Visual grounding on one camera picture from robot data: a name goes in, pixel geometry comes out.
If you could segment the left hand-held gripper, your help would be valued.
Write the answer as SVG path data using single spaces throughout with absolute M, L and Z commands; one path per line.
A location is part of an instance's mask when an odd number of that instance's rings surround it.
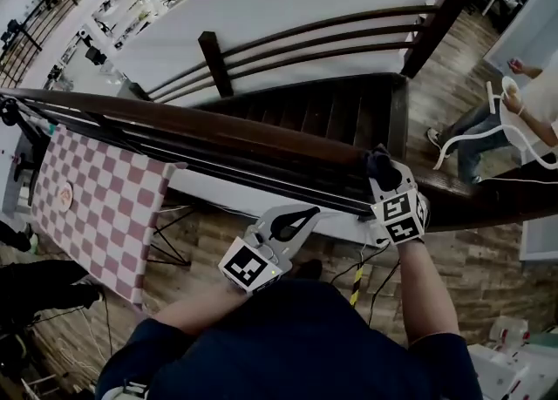
M 234 239 L 219 263 L 236 287 L 253 294 L 281 279 L 321 219 L 317 206 L 286 205 L 266 211 Z

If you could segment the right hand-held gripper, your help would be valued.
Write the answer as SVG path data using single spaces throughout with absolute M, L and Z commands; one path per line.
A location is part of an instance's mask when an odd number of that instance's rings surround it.
M 420 239 L 430 207 L 410 168 L 391 159 L 370 159 L 368 174 L 375 200 L 372 210 L 391 244 Z

